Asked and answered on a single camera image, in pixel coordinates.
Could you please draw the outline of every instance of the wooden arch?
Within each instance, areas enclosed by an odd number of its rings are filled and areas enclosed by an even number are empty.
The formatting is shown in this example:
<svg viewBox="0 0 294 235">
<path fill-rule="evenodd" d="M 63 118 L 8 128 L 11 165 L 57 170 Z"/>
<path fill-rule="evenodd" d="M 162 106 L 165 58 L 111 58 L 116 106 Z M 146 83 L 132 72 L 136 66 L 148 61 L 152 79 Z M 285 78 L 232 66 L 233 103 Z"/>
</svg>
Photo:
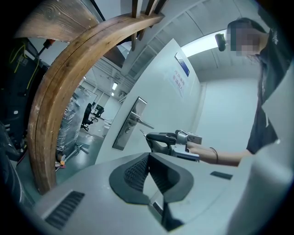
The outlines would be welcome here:
<svg viewBox="0 0 294 235">
<path fill-rule="evenodd" d="M 28 123 L 30 162 L 41 194 L 56 183 L 58 132 L 66 106 L 82 77 L 117 43 L 162 18 L 162 14 L 152 13 L 107 20 L 82 33 L 52 63 L 39 85 Z"/>
</svg>

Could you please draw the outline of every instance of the air vent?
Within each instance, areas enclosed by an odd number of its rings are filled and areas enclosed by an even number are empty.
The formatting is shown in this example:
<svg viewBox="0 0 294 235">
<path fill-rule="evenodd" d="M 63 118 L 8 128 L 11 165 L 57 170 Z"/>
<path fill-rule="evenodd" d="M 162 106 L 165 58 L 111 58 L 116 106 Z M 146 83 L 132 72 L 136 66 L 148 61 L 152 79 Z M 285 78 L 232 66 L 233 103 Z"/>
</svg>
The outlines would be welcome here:
<svg viewBox="0 0 294 235">
<path fill-rule="evenodd" d="M 45 221 L 53 227 L 61 230 L 84 196 L 84 193 L 72 191 L 65 199 L 63 199 Z"/>
</svg>

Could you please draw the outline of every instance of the white door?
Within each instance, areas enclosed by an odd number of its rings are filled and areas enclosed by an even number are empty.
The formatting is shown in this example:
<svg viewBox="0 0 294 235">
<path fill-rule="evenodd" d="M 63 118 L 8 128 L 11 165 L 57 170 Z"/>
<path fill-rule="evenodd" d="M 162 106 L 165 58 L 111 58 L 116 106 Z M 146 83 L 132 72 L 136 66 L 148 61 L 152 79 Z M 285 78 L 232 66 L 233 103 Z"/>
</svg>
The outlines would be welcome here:
<svg viewBox="0 0 294 235">
<path fill-rule="evenodd" d="M 176 53 L 180 54 L 190 70 L 189 76 L 176 60 Z M 140 129 L 146 134 L 175 132 L 177 129 L 190 131 L 198 109 L 200 89 L 192 65 L 172 39 L 152 60 L 127 95 L 105 137 L 96 164 L 135 153 L 150 152 Z M 115 149 L 113 144 L 116 137 L 138 97 L 147 103 L 141 118 L 154 129 L 137 124 L 124 150 Z"/>
</svg>

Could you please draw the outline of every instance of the wrist bracelet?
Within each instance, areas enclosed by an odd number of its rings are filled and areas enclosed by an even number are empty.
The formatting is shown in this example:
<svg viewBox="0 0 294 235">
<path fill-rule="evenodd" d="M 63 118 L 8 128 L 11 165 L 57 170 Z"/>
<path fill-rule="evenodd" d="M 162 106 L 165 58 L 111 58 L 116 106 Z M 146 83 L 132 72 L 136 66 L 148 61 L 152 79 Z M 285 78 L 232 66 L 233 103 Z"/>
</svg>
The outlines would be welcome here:
<svg viewBox="0 0 294 235">
<path fill-rule="evenodd" d="M 219 155 L 217 154 L 217 151 L 213 147 L 209 147 L 209 148 L 211 148 L 213 150 L 213 152 L 215 152 L 215 154 L 216 154 L 216 164 L 218 164 L 219 163 Z"/>
</svg>

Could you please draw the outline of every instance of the person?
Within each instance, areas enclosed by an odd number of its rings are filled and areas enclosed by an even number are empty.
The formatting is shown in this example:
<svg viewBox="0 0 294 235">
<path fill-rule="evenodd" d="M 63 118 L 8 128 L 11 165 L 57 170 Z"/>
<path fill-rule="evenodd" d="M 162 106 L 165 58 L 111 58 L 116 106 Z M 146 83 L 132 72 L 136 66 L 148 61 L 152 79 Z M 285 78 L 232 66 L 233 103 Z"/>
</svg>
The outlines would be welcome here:
<svg viewBox="0 0 294 235">
<path fill-rule="evenodd" d="M 261 68 L 258 104 L 247 148 L 235 153 L 221 152 L 192 142 L 188 142 L 187 148 L 191 153 L 199 154 L 202 161 L 237 166 L 243 157 L 255 154 L 263 146 L 277 140 L 275 130 L 261 106 L 283 79 L 293 53 L 278 27 L 273 26 L 267 33 L 257 22 L 248 18 L 230 22 L 226 40 L 232 51 L 258 61 Z"/>
</svg>

